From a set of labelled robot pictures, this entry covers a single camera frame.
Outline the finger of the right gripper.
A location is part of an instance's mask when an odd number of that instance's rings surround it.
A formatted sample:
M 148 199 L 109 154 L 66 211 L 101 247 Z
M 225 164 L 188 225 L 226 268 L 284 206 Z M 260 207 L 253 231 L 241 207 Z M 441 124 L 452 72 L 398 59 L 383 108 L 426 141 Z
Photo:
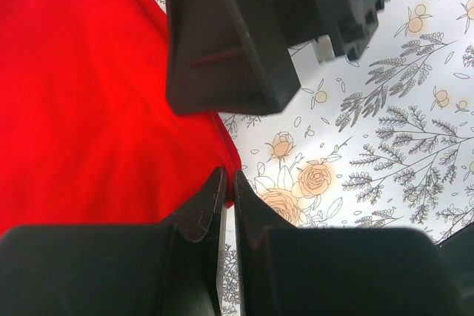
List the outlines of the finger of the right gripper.
M 178 115 L 271 115 L 300 89 L 270 0 L 166 0 L 166 97 Z

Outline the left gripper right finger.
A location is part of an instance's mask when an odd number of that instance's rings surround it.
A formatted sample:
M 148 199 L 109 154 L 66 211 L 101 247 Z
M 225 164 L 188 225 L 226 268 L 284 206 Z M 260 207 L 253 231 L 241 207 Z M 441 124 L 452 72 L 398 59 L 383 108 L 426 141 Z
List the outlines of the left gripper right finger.
M 471 315 L 473 229 L 299 229 L 235 176 L 244 315 Z

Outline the red t shirt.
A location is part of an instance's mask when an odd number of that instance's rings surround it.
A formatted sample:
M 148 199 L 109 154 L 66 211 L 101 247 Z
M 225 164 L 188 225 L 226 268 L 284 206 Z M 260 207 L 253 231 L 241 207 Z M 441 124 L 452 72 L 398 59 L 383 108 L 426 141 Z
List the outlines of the red t shirt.
M 241 169 L 216 113 L 165 98 L 155 0 L 1 0 L 1 230 L 155 223 Z

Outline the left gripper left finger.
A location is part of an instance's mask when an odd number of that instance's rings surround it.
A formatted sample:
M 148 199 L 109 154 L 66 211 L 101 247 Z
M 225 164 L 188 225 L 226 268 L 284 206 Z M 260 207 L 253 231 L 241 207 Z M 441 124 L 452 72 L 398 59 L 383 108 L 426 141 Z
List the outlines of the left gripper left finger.
M 158 223 L 26 225 L 1 238 L 3 315 L 219 315 L 227 173 Z

